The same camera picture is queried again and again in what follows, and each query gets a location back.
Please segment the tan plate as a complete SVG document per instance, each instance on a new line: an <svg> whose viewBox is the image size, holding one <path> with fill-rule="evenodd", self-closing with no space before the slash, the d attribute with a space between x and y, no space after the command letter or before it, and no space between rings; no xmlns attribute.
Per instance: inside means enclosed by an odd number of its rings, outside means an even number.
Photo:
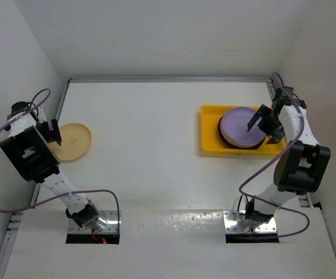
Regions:
<svg viewBox="0 0 336 279"><path fill-rule="evenodd" d="M60 129L61 145L49 143L51 151L60 163L69 163L83 157L91 147L92 134L90 129L80 123L69 123Z"/></svg>
<svg viewBox="0 0 336 279"><path fill-rule="evenodd" d="M219 125L218 132L222 142L233 149L257 149L266 139L263 132L254 128L247 132L245 128L237 127L225 130Z"/></svg>

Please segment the purple plate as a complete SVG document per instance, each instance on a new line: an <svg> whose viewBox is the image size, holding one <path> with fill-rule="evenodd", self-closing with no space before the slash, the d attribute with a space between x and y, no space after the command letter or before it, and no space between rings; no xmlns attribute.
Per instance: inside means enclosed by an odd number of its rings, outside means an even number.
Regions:
<svg viewBox="0 0 336 279"><path fill-rule="evenodd" d="M255 109L243 106L228 110L220 121L223 137L241 145L256 145L263 141L266 134L256 125L248 131L248 123L255 113Z"/></svg>

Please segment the pink plate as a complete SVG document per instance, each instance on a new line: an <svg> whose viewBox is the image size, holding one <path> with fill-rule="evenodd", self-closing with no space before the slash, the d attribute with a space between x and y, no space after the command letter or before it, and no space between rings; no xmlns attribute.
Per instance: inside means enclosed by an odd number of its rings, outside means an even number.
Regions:
<svg viewBox="0 0 336 279"><path fill-rule="evenodd" d="M234 142L230 142L230 143L232 143L233 145L236 145L236 146L241 146L241 147L251 147L251 146L255 145L255 144L245 145L245 144L240 144L240 143L235 144Z"/></svg>

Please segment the metal rimmed plate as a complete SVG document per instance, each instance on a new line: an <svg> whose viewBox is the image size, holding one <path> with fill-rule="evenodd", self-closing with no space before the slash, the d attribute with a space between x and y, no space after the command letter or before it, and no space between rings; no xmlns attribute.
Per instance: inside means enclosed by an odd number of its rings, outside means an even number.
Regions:
<svg viewBox="0 0 336 279"><path fill-rule="evenodd" d="M239 150L256 150L258 149L260 146L262 146L262 144L264 143L266 137L264 137L260 142L258 142L257 144L251 146L251 147L241 147L241 146L236 146L233 145L232 143L228 142L225 137L222 134L221 131L221 122L222 122L222 117L220 118L218 124L217 124L217 130L218 130L218 135L220 138L220 141L222 144L224 144L226 146L226 148L230 148L230 149L239 149Z"/></svg>

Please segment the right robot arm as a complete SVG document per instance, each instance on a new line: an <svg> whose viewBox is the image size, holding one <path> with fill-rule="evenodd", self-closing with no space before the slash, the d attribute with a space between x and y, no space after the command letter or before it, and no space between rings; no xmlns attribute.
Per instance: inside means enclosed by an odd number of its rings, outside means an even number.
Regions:
<svg viewBox="0 0 336 279"><path fill-rule="evenodd" d="M247 124L264 132L268 144L288 142L277 155L273 182L252 197L245 208L245 219L256 226L268 223L277 209L298 195L316 192L331 157L313 135L306 117L306 104L294 96L291 87L276 89L272 106L262 105Z"/></svg>

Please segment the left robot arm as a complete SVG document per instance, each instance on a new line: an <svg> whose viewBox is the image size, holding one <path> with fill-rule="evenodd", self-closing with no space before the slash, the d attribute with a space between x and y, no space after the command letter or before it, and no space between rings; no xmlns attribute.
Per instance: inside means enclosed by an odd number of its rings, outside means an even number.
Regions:
<svg viewBox="0 0 336 279"><path fill-rule="evenodd" d="M16 102L8 115L9 132L0 147L26 181L34 181L49 189L66 205L66 216L79 227L97 230L99 211L85 194L77 194L75 186L61 173L59 158L50 143L62 143L58 121L48 123L43 108L29 110L30 102Z"/></svg>

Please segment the yellow plastic bin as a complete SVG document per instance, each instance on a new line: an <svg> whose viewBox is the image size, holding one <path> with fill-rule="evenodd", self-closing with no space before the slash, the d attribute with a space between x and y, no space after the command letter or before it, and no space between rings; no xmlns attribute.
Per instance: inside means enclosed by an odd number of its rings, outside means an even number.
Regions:
<svg viewBox="0 0 336 279"><path fill-rule="evenodd" d="M285 138L278 144L266 144L269 139L266 137L262 146L256 150L239 150L226 148L221 143L217 124L220 118L230 109L237 106L223 106L223 105L202 105L200 111L200 139L201 150L204 154L210 156L232 156L232 155L252 155L252 156L271 156L278 155L286 146Z"/></svg>

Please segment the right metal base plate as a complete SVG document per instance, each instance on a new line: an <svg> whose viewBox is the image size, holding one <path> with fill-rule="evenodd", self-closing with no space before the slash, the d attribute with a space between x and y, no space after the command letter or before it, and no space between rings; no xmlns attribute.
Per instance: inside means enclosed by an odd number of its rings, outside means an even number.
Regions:
<svg viewBox="0 0 336 279"><path fill-rule="evenodd" d="M238 213L237 210L224 210L224 229L228 235L241 234L276 234L277 226L275 218L271 218L268 223L255 223L245 219L244 210Z"/></svg>

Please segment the metal base plate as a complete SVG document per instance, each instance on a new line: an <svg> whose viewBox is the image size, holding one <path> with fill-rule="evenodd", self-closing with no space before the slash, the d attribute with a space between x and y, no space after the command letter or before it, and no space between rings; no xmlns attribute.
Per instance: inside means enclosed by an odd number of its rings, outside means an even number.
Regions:
<svg viewBox="0 0 336 279"><path fill-rule="evenodd" d="M255 223L245 219L244 210L238 213L237 210L224 210L224 229L228 235L241 234L276 234L277 226L275 218L271 218L268 223Z"/></svg>
<svg viewBox="0 0 336 279"><path fill-rule="evenodd" d="M117 211L115 210L101 210L100 216L95 224L96 234L106 234L113 235L118 234L118 225L120 221L118 221ZM79 227L73 220L70 220L68 230L68 234L80 234L80 235L91 235L92 228L91 227Z"/></svg>

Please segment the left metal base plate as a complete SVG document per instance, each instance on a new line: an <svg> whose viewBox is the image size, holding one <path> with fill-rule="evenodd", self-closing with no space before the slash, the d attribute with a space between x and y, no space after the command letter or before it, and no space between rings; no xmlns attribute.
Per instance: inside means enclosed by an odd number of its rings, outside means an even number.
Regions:
<svg viewBox="0 0 336 279"><path fill-rule="evenodd" d="M118 234L118 225L120 221L118 221L117 211L115 210L101 210L100 216L95 224L96 234L106 234L113 235ZM68 234L80 234L80 235L91 235L92 228L91 227L79 227L73 220L70 220L68 230Z"/></svg>

